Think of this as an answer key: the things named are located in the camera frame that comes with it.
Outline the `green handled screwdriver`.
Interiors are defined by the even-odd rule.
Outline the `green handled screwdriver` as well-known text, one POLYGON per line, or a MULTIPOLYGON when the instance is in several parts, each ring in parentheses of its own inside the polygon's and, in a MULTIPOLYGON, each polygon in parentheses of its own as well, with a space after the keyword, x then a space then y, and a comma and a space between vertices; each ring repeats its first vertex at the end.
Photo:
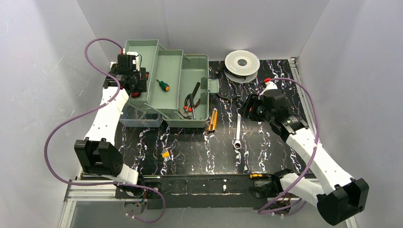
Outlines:
POLYGON ((164 92, 168 92, 170 90, 170 86, 164 82, 164 81, 160 81, 160 80, 156 80, 159 87, 164 91, 164 92))

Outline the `green plastic tool box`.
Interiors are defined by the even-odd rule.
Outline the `green plastic tool box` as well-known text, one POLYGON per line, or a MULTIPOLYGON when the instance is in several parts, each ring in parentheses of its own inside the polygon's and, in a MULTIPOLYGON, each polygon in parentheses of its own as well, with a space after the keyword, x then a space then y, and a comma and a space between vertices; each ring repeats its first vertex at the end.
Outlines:
POLYGON ((125 127, 159 127, 166 121, 169 127, 203 128, 209 118, 210 94, 219 91, 219 81, 209 78, 209 58, 206 54, 185 54, 182 49, 166 49, 157 39, 127 40, 125 53, 141 54, 142 67, 150 73, 147 92, 139 98, 130 97, 120 123, 125 127), (156 80, 170 86, 164 92, 156 80), (196 119, 183 119, 184 100, 193 92, 197 82, 200 87, 194 102, 196 119))

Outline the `red black utility knife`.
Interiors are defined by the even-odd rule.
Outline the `red black utility knife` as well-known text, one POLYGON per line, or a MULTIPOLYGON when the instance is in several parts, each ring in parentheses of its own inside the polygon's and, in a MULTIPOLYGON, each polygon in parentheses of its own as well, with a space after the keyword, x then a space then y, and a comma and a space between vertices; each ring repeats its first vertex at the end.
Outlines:
POLYGON ((131 93, 131 97, 132 98, 138 98, 138 97, 141 96, 141 94, 142 94, 142 92, 133 92, 133 93, 131 93))

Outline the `small black hammer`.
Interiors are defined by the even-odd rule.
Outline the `small black hammer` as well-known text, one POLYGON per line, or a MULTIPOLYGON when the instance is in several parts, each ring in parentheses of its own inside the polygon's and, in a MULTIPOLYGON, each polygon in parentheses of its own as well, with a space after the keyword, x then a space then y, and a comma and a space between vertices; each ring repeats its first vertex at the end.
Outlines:
POLYGON ((188 94, 185 98, 184 102, 184 114, 185 114, 185 119, 191 119, 189 116, 189 111, 194 110, 194 98, 192 94, 188 94))

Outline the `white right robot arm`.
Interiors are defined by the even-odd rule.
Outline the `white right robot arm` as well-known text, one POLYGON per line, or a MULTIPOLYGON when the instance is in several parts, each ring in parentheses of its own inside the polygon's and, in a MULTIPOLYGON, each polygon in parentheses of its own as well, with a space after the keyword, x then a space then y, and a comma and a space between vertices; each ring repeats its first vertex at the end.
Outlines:
POLYGON ((272 131, 297 152, 319 181, 316 184, 291 169, 283 169, 269 175, 269 183, 253 187, 256 193, 274 196, 289 192, 315 206, 321 217, 333 226, 364 211, 368 183, 342 169, 322 145, 315 143, 308 124, 289 111, 286 96, 281 91, 270 89, 260 95, 249 95, 240 115, 269 123, 272 131))

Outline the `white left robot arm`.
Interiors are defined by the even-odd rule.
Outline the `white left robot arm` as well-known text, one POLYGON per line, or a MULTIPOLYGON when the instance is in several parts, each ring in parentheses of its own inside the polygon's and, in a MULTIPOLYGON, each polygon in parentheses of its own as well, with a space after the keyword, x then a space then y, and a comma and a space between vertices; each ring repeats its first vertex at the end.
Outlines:
POLYGON ((123 156, 115 147, 115 133, 122 111, 131 94, 146 91, 148 74, 140 67, 139 54, 119 54, 103 84, 101 103, 105 107, 96 113, 91 128, 83 140, 77 140, 74 150, 83 171, 92 176, 108 178, 122 189, 141 194, 136 185, 139 172, 124 164, 123 156))

